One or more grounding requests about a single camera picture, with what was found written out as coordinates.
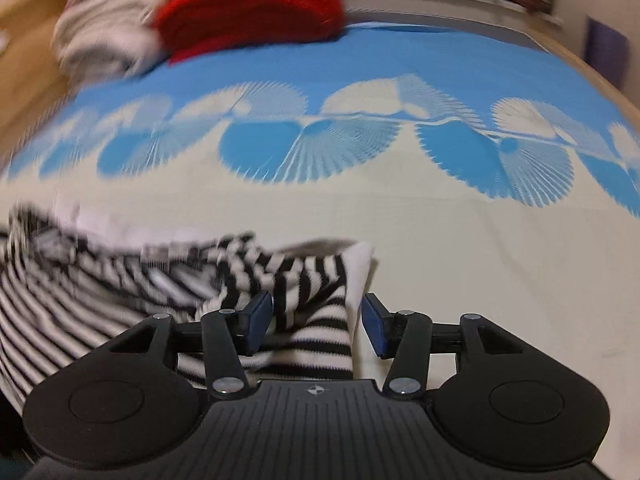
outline black and white striped fabric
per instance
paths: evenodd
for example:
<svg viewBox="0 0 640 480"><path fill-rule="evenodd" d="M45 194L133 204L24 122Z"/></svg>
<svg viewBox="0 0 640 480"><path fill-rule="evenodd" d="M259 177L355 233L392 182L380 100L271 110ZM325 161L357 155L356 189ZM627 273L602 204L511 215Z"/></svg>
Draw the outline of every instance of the black and white striped fabric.
<svg viewBox="0 0 640 480"><path fill-rule="evenodd" d="M0 228L1 379L21 411L36 384L145 317L197 321L261 290L275 312L260 351L241 358L250 378L353 377L340 255L267 253L252 234L115 253L17 207ZM178 371L203 385L198 355L181 354Z"/></svg>

